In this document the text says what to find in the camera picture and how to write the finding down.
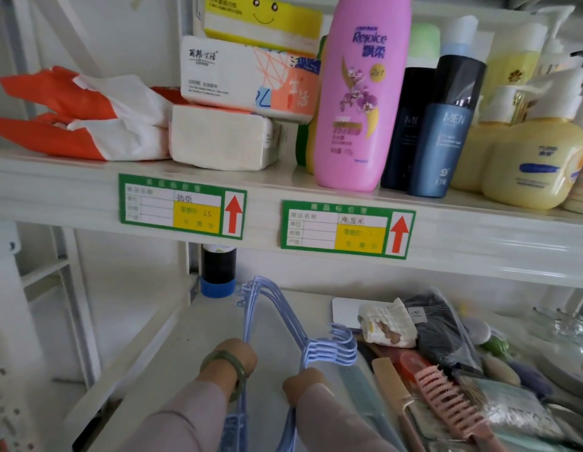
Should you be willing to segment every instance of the shelf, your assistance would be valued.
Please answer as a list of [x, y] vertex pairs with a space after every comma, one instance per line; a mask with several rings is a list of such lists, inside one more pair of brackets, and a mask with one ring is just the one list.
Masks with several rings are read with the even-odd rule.
[[[284, 292], [284, 295], [308, 336], [328, 335], [328, 324], [332, 321], [331, 296], [298, 292]], [[202, 359], [219, 342], [230, 337], [242, 337], [243, 309], [237, 306], [239, 299], [239, 296], [222, 299], [197, 296], [191, 306], [181, 313], [174, 330], [132, 386], [89, 452], [115, 450], [147, 415], [158, 410], [193, 380]], [[257, 303], [250, 343], [256, 350], [259, 363], [248, 381], [248, 450], [275, 450], [288, 408], [281, 384], [297, 373], [300, 351], [278, 312], [264, 296]], [[359, 356], [357, 364], [374, 383], [362, 357]], [[340, 403], [354, 409], [337, 366], [322, 362], [314, 366], [325, 373]], [[303, 451], [304, 448], [296, 447], [296, 450]]]
[[[118, 174], [248, 191], [243, 240], [121, 224]], [[100, 163], [0, 149], [0, 219], [281, 251], [281, 200], [416, 211], [407, 260], [285, 250], [433, 271], [583, 288], [583, 215], [535, 212], [451, 190], [442, 200], [392, 190], [340, 192], [279, 161], [260, 172], [198, 169], [173, 161]]]

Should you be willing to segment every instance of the yellow tissue package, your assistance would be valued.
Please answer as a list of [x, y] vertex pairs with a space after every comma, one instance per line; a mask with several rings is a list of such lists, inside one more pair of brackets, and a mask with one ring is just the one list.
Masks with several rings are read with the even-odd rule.
[[205, 0], [208, 38], [316, 57], [323, 14], [277, 0]]

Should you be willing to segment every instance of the rejoice shampoo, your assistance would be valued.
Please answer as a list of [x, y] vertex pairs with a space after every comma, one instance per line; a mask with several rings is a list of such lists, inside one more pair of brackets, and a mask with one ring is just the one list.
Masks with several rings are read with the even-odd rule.
[[314, 174], [371, 191], [386, 165], [411, 31], [411, 0], [340, 0], [327, 39]]

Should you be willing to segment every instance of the pink sleeve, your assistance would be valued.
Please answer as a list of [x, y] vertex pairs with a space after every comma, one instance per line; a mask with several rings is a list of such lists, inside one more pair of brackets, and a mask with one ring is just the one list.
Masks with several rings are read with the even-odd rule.
[[398, 452], [323, 384], [309, 387], [300, 398], [296, 427], [308, 452]]
[[227, 400], [220, 387], [193, 381], [147, 417], [117, 452], [215, 451], [226, 413]]

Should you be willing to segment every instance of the green bracelet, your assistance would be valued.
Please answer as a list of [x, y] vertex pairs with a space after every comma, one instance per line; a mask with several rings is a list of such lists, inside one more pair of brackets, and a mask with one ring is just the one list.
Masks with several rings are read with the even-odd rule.
[[202, 372], [205, 367], [214, 360], [226, 360], [233, 365], [233, 368], [235, 368], [235, 371], [237, 372], [237, 384], [235, 385], [235, 392], [233, 392], [233, 395], [231, 395], [231, 398], [229, 399], [229, 403], [237, 401], [242, 395], [243, 388], [245, 388], [246, 380], [248, 379], [248, 376], [246, 376], [245, 368], [243, 368], [241, 362], [237, 360], [237, 357], [229, 354], [227, 351], [214, 351], [209, 353], [206, 358], [204, 358], [199, 371]]

